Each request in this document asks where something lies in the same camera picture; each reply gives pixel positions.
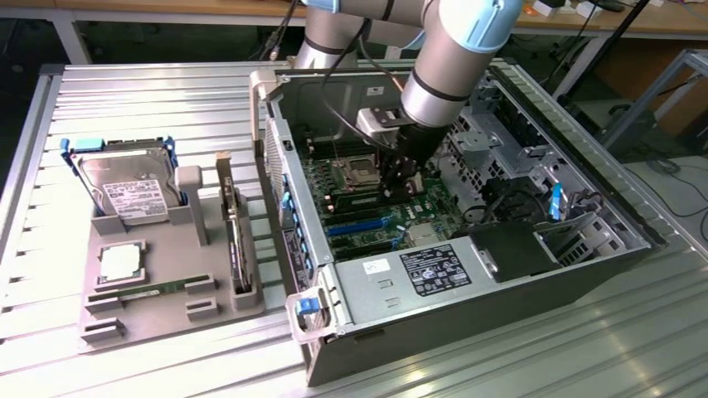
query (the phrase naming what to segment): gray component tray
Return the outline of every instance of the gray component tray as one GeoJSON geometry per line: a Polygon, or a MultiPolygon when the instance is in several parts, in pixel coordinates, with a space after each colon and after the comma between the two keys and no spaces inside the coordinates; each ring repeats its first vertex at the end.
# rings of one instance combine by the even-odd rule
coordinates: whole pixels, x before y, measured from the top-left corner
{"type": "MultiPolygon", "coordinates": [[[[252,242],[251,223],[245,199],[241,197],[243,215],[241,231],[244,242],[252,242]]],[[[263,288],[257,274],[256,252],[253,245],[245,245],[244,251],[248,260],[248,268],[252,273],[253,290],[261,297],[256,306],[236,310],[236,295],[232,293],[229,249],[227,243],[227,231],[221,219],[221,199],[201,199],[204,211],[204,223],[211,244],[199,246],[193,224],[185,223],[177,226],[169,221],[159,224],[131,227],[127,233],[100,236],[92,228],[88,242],[88,256],[81,291],[81,315],[79,327],[83,331],[85,326],[96,324],[101,320],[117,318],[121,325],[121,334],[107,339],[92,339],[91,343],[80,340],[79,351],[92,352],[127,343],[139,342],[151,338],[164,337],[176,332],[184,332],[195,328],[215,326],[220,323],[235,321],[240,318],[252,317],[265,309],[263,301],[263,288]],[[99,255],[101,247],[119,244],[120,242],[144,240],[147,252],[143,253],[143,267],[145,269],[149,285],[161,284],[196,275],[213,275],[216,289],[195,291],[187,289],[168,294],[135,298],[117,303],[117,308],[107,310],[87,308],[88,296],[96,291],[96,280],[101,270],[99,255]],[[185,305],[189,302],[215,299],[219,311],[211,311],[209,316],[188,317],[185,305]]]]}

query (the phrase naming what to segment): robotic arm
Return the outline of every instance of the robotic arm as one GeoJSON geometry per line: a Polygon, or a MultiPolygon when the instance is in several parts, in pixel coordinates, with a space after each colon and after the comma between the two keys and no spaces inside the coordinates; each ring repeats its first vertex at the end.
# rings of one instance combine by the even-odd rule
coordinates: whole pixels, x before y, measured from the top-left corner
{"type": "Polygon", "coordinates": [[[373,137],[395,133],[396,151],[380,156],[381,191],[411,183],[445,138],[495,52],[503,47],[523,0],[303,0],[309,5],[297,68],[355,66],[348,44],[364,18],[367,39],[415,48],[425,44],[396,109],[361,109],[357,127],[373,137]]]}

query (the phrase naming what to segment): floor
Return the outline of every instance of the floor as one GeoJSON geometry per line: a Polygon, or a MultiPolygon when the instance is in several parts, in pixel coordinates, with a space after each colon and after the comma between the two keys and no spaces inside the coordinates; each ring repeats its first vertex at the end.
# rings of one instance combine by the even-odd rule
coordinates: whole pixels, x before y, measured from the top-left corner
{"type": "MultiPolygon", "coordinates": [[[[228,27],[213,25],[135,24],[84,22],[81,34],[88,43],[95,63],[209,62],[245,61],[259,49],[272,28],[228,27]]],[[[303,42],[304,30],[288,29],[281,57],[295,55],[303,42]]],[[[537,80],[548,77],[556,59],[549,56],[556,36],[513,36],[500,56],[515,58],[537,80]]],[[[61,43],[53,27],[41,21],[0,20],[0,189],[9,169],[20,136],[24,116],[43,64],[67,63],[61,43]],[[12,40],[7,40],[15,29],[12,40]]],[[[385,48],[372,45],[372,56],[381,58],[385,48]]],[[[415,51],[404,51],[415,57],[415,51]]],[[[548,83],[552,89],[565,71],[548,83]]],[[[591,78],[576,97],[579,100],[608,100],[615,92],[591,78]]]]}

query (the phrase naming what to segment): power supply label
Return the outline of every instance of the power supply label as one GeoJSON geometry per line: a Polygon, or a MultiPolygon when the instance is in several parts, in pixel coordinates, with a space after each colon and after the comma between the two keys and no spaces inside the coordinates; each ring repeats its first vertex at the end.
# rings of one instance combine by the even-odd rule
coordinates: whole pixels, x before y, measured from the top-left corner
{"type": "Polygon", "coordinates": [[[429,296],[471,284],[451,245],[423,249],[400,255],[412,286],[419,296],[429,296]]]}
{"type": "Polygon", "coordinates": [[[104,184],[103,189],[123,220],[167,214],[165,197],[157,180],[104,184]]]}

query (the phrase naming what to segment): green circuit board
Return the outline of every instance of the green circuit board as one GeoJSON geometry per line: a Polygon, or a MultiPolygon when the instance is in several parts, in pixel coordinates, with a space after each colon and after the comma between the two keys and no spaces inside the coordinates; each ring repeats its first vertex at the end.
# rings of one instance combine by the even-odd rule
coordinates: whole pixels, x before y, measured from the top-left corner
{"type": "Polygon", "coordinates": [[[308,177],[308,187],[313,195],[315,204],[323,221],[323,228],[328,234],[331,228],[356,226],[361,222],[385,219],[385,226],[369,231],[348,233],[341,236],[329,236],[328,243],[337,260],[353,260],[369,255],[413,247],[412,230],[415,226],[425,225],[424,230],[432,234],[424,242],[447,240],[463,224],[463,214],[457,209],[453,198],[445,185],[437,177],[423,177],[421,183],[425,192],[405,201],[365,209],[363,211],[332,212],[328,208],[328,196],[359,197],[361,195],[371,201],[369,206],[376,206],[377,175],[376,171],[363,161],[372,160],[373,155],[359,155],[337,159],[307,159],[303,168],[308,177]],[[359,175],[353,175],[345,164],[359,163],[359,175]]]}

